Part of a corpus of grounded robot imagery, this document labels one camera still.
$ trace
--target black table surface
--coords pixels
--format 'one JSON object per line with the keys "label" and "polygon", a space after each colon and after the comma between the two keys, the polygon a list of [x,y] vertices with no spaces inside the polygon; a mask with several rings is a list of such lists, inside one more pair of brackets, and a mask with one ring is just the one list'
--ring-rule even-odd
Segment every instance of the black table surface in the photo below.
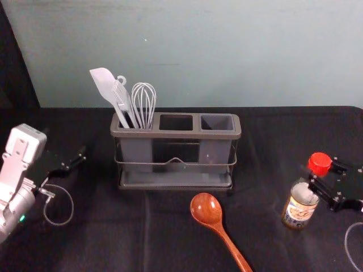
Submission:
{"label": "black table surface", "polygon": [[[232,195],[216,193],[231,239],[255,271],[354,271],[344,235],[362,216],[332,213],[322,202],[303,231],[286,228],[281,211],[298,165],[323,151],[363,162],[363,111],[352,107],[192,108],[180,112],[235,113],[242,125]],[[238,271],[223,242],[197,224],[189,203],[197,192],[120,191],[109,125],[112,109],[0,110],[0,147],[23,122],[50,128],[47,149],[71,153],[85,142],[94,152],[78,173],[52,180],[69,190],[74,218],[64,227],[42,215],[37,197],[24,223],[0,245],[1,271]],[[67,217],[62,193],[53,206]],[[349,249],[363,267],[361,229]]]}

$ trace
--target wall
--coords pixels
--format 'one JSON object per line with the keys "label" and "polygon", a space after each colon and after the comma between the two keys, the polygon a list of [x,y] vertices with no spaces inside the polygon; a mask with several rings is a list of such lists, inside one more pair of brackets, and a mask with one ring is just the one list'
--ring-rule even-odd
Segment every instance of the wall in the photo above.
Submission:
{"label": "wall", "polygon": [[2,0],[42,107],[104,107],[88,73],[160,107],[363,107],[362,0]]}

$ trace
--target utensil caddy compartment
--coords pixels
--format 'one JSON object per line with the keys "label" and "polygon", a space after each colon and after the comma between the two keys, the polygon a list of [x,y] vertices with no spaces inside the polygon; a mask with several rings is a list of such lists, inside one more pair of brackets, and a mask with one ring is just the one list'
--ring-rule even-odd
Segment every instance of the utensil caddy compartment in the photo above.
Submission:
{"label": "utensil caddy compartment", "polygon": [[241,135],[234,114],[155,112],[150,130],[111,122],[122,189],[226,190]]}

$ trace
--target white spatula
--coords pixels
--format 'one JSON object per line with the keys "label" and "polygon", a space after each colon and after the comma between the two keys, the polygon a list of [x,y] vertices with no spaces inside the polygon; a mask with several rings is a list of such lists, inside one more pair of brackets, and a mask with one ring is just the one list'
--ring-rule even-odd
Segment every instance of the white spatula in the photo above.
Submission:
{"label": "white spatula", "polygon": [[92,69],[90,70],[90,73],[102,97],[110,102],[114,107],[122,126],[126,129],[130,128],[122,110],[119,107],[117,96],[112,90],[115,86],[115,77],[109,70],[103,67]]}

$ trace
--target whisk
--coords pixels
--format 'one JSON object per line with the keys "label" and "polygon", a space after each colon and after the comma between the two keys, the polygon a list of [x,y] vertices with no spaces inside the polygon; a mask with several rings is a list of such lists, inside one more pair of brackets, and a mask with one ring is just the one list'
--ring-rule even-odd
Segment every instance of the whisk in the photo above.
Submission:
{"label": "whisk", "polygon": [[151,84],[139,82],[132,87],[132,112],[142,129],[151,129],[156,100],[157,93]]}

